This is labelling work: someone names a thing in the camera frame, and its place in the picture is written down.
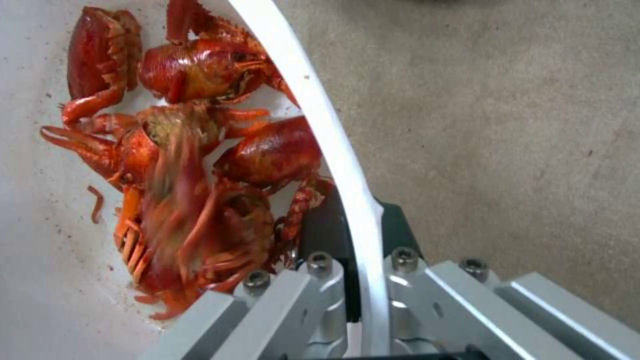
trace red crayfish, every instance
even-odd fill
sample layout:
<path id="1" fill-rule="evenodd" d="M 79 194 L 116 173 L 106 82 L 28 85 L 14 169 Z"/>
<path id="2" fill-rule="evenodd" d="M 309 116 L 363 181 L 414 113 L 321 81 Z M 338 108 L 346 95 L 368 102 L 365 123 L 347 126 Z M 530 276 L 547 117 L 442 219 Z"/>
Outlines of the red crayfish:
<path id="1" fill-rule="evenodd" d="M 201 98 L 235 103 L 265 83 L 296 103 L 247 30 L 212 16 L 195 0 L 171 0 L 167 20 L 167 37 L 174 44 L 147 50 L 138 71 L 142 85 L 156 97 L 170 103 Z M 189 29 L 198 39 L 186 40 Z"/>
<path id="2" fill-rule="evenodd" d="M 322 152 L 304 117 L 268 124 L 244 137 L 214 164 L 214 173 L 241 181 L 270 195 L 291 181 L 302 180 L 278 232 L 279 255 L 297 247 L 304 214 L 320 205 L 333 189 L 333 183 L 319 177 Z"/>
<path id="3" fill-rule="evenodd" d="M 140 25 L 127 10 L 84 7 L 68 49 L 67 82 L 71 101 L 62 109 L 66 126 L 122 100 L 138 84 L 142 54 Z"/>
<path id="4" fill-rule="evenodd" d="M 122 243 L 124 222 L 138 212 L 147 172 L 166 148 L 169 134 L 180 126 L 197 130 L 198 143 L 205 154 L 224 138 L 240 137 L 264 122 L 242 128 L 236 124 L 265 117 L 268 110 L 234 110 L 194 101 L 173 106 L 153 106 L 136 114 L 103 114 L 83 122 L 79 129 L 43 126 L 40 135 L 48 142 L 75 151 L 94 171 L 114 187 L 124 191 L 125 199 L 115 231 L 116 244 Z M 116 140 L 93 134 L 114 135 Z"/>
<path id="5" fill-rule="evenodd" d="M 205 290 L 230 292 L 263 265 L 273 246 L 273 217 L 258 189 L 219 178 L 209 188 L 196 136 L 173 139 L 147 183 L 141 225 L 130 228 L 122 249 L 134 282 L 162 300 L 171 318 Z"/>

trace bolt head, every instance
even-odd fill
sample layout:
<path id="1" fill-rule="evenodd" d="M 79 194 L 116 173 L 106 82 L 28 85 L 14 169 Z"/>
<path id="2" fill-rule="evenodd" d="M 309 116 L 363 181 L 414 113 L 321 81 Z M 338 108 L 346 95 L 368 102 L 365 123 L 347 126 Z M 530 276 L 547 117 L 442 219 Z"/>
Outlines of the bolt head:
<path id="1" fill-rule="evenodd" d="M 395 271 L 415 271 L 418 268 L 418 253 L 409 247 L 397 247 L 391 252 L 391 265 Z"/>
<path id="2" fill-rule="evenodd" d="M 489 266 L 479 258 L 463 258 L 458 263 L 458 266 L 479 282 L 485 282 L 489 276 Z"/>
<path id="3" fill-rule="evenodd" d="M 255 270 L 247 274 L 242 281 L 244 290 L 250 295 L 264 293 L 271 284 L 269 273 L 264 270 Z"/>
<path id="4" fill-rule="evenodd" d="M 316 251 L 307 258 L 307 270 L 311 275 L 324 277 L 331 273 L 333 258 L 324 251 Z"/>

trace black plastic part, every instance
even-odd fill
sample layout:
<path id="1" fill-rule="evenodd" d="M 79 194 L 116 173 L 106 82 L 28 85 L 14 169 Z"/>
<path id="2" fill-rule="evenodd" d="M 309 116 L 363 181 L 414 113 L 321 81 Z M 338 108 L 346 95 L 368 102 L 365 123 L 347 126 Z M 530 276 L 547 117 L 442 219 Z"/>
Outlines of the black plastic part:
<path id="1" fill-rule="evenodd" d="M 352 360 L 488 360 L 481 352 L 456 352 L 451 354 L 417 354 L 376 357 L 350 357 Z"/>
<path id="2" fill-rule="evenodd" d="M 384 256 L 396 247 L 409 247 L 420 257 L 422 254 L 409 223 L 398 205 L 379 202 L 383 208 L 382 240 Z M 299 248 L 299 263 L 315 251 L 325 251 L 340 262 L 344 268 L 344 293 L 347 321 L 360 320 L 360 287 L 358 269 L 353 251 L 349 226 L 338 191 L 333 191 L 303 219 Z"/>
<path id="3" fill-rule="evenodd" d="M 344 294 L 347 321 L 360 319 L 360 286 L 353 244 L 338 191 L 332 191 L 323 203 L 310 210 L 302 221 L 298 261 L 302 263 L 315 251 L 325 251 L 344 269 Z"/>

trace motion blur crayfish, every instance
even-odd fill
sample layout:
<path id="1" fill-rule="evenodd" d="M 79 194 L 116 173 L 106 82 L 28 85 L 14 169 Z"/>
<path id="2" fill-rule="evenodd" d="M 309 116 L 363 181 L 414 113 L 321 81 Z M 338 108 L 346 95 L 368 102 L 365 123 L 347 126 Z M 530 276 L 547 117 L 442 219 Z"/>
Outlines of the motion blur crayfish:
<path id="1" fill-rule="evenodd" d="M 122 249 L 134 282 L 162 300 L 165 320 L 205 290 L 230 292 L 262 266 L 273 246 L 273 217 L 258 189 L 226 179 L 210 187 L 194 134 L 173 139 L 149 177 L 141 224 L 129 222 Z"/>
<path id="2" fill-rule="evenodd" d="M 213 151 L 222 138 L 245 135 L 265 122 L 252 127 L 240 122 L 265 117 L 268 110 L 233 110 L 213 106 L 206 101 L 174 106 L 153 106 L 135 116 L 102 114 L 79 125 L 79 129 L 43 126 L 40 135 L 48 142 L 75 151 L 94 171 L 123 190 L 123 208 L 114 233 L 118 246 L 122 243 L 125 222 L 139 213 L 142 191 L 149 168 L 159 150 L 168 146 L 169 136 L 186 126 L 197 131 L 198 144 L 205 154 Z M 110 140 L 97 135 L 113 135 Z"/>

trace gray carpet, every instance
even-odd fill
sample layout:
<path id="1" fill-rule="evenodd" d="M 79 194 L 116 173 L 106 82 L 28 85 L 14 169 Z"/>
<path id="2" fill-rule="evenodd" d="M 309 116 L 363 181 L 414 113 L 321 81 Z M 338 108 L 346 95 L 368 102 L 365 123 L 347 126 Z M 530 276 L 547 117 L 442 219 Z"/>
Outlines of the gray carpet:
<path id="1" fill-rule="evenodd" d="M 538 271 L 640 329 L 640 2 L 278 5 L 430 262 Z"/>

